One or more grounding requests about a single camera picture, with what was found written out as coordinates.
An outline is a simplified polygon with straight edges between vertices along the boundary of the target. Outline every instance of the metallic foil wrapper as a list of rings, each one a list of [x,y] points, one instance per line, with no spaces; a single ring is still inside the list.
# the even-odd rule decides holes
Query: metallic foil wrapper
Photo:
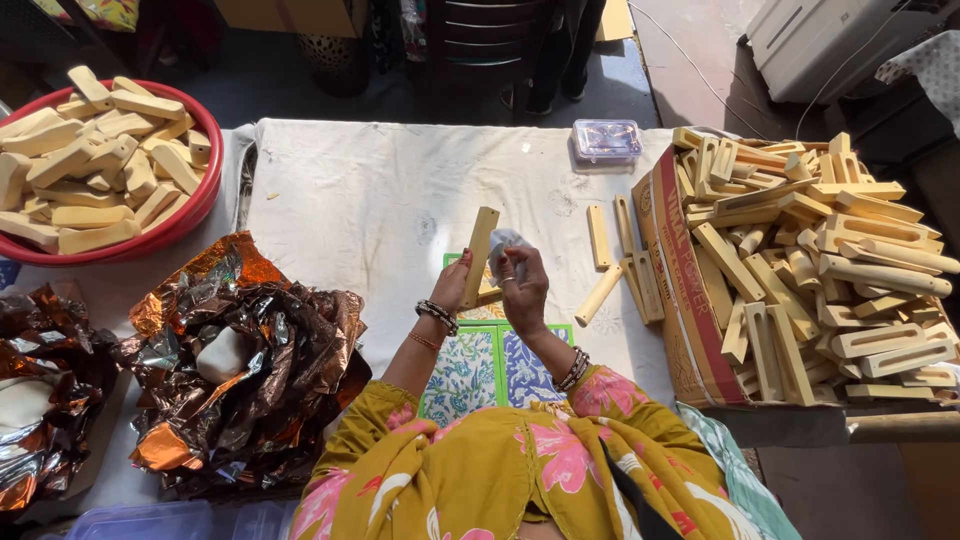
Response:
[[[58,298],[49,284],[0,296],[0,389],[26,380],[53,386],[36,422],[0,428],[0,510],[22,511],[70,486],[88,455],[87,428],[116,383],[115,344],[111,332],[89,326],[82,302]]]
[[[249,233],[218,240],[131,309],[139,334],[113,348],[143,388],[134,465],[183,498],[306,483],[324,427],[371,378],[354,350],[361,309],[351,292],[289,282]],[[214,384],[196,358],[225,327],[250,350]]]

